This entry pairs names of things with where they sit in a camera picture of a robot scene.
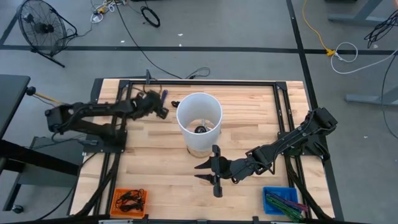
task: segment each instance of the blue basket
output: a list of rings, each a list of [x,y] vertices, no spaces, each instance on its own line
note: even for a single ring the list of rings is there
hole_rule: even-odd
[[[297,190],[292,187],[263,187],[262,188],[262,199],[264,201],[264,211],[268,215],[285,215],[278,208],[269,204],[266,200],[266,192],[271,192],[280,196],[283,199],[290,200],[292,202],[298,203]]]

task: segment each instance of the concrete floor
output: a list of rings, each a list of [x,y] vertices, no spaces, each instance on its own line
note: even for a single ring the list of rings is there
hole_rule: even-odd
[[[54,8],[78,28],[79,34],[90,28],[90,1],[48,0]],[[316,35],[301,16],[303,0],[293,0],[297,23],[305,49],[321,49]],[[325,44],[335,48],[340,42],[352,42],[366,49],[364,36],[372,28],[332,23],[327,13],[355,13],[365,0],[353,2],[309,1],[307,19],[320,31]],[[11,21],[20,1],[0,2],[0,30]],[[158,14],[159,29],[143,24],[144,19],[128,7],[121,7],[127,26],[138,44],[178,47],[270,47],[297,48],[285,1],[280,0],[169,0],[149,1]],[[139,9],[141,2],[134,2]],[[392,1],[383,1],[372,16],[387,17],[394,10]],[[376,50],[395,50],[398,29],[376,43]],[[16,24],[6,45],[27,45]],[[71,46],[134,46],[115,13],[93,26],[87,36],[75,39]],[[210,67],[209,79],[304,80],[298,54],[258,52],[148,52],[158,66],[181,76],[199,67]],[[398,184],[396,143],[386,129],[379,106],[346,103],[345,94],[379,95],[388,63],[380,63],[350,76],[341,76],[330,67],[325,55],[307,54],[308,66],[319,106],[327,107],[339,121],[337,130],[327,137],[345,220],[367,223],[391,223],[396,220]],[[384,58],[360,55],[351,64],[336,62],[340,70],[353,70]],[[88,101],[93,80],[99,77],[143,75],[149,69],[156,78],[170,78],[153,67],[140,52],[64,51],[55,58],[58,65],[24,50],[0,50],[0,73],[28,75],[30,85],[64,102]],[[392,65],[386,90],[396,86],[398,62]],[[24,98],[5,139],[29,145],[34,136],[50,136],[43,111],[48,106],[33,98]],[[398,113],[387,107],[388,122],[398,132]],[[0,203],[9,190],[6,181],[15,177],[4,172],[0,177]],[[16,203],[26,212],[16,215],[0,212],[0,222],[33,220],[47,213],[68,193],[69,188],[23,186]],[[68,201],[50,217],[63,217]]]

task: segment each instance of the orange bin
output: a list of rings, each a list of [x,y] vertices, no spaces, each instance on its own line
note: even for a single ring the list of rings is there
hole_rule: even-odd
[[[116,201],[122,195],[124,195],[125,193],[127,193],[130,190],[133,190],[133,189],[115,189],[115,191],[113,193],[112,207],[111,207],[111,211],[110,211],[111,218],[144,218],[146,205],[147,205],[147,196],[148,196],[148,192],[146,190],[144,190],[144,193],[142,196],[142,201],[144,202],[143,211],[132,209],[128,212],[122,212],[122,211],[120,211],[120,209],[118,209],[116,207]]]

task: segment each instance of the wooden tabletop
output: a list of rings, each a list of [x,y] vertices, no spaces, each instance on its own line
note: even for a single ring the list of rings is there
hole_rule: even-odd
[[[118,91],[117,79],[103,81],[98,103],[114,102]],[[286,82],[294,123],[298,126],[308,112],[308,102],[302,82]],[[263,209],[264,186],[288,186],[283,157],[276,160],[275,175],[265,172],[233,184],[221,180],[223,197],[213,196],[213,186],[194,174],[209,174],[210,170],[194,167],[207,159],[197,159],[187,152],[171,101],[205,92],[217,98],[223,107],[221,154],[235,160],[245,152],[277,140],[279,131],[273,90],[269,86],[205,86],[163,85],[169,91],[164,106],[170,112],[165,120],[154,114],[127,122],[126,151],[121,156],[116,188],[146,189],[146,213],[153,219],[180,220],[287,220],[284,216],[266,215]],[[160,90],[160,86],[146,86],[146,90]],[[284,100],[280,97],[282,111]],[[289,129],[284,114],[286,129]],[[104,124],[111,117],[97,117],[94,122]],[[78,212],[98,186],[103,154],[88,161],[80,172],[71,214]],[[323,211],[334,217],[328,186],[321,160],[316,156],[302,156],[307,189]],[[104,213],[108,190],[103,194],[101,212]]]

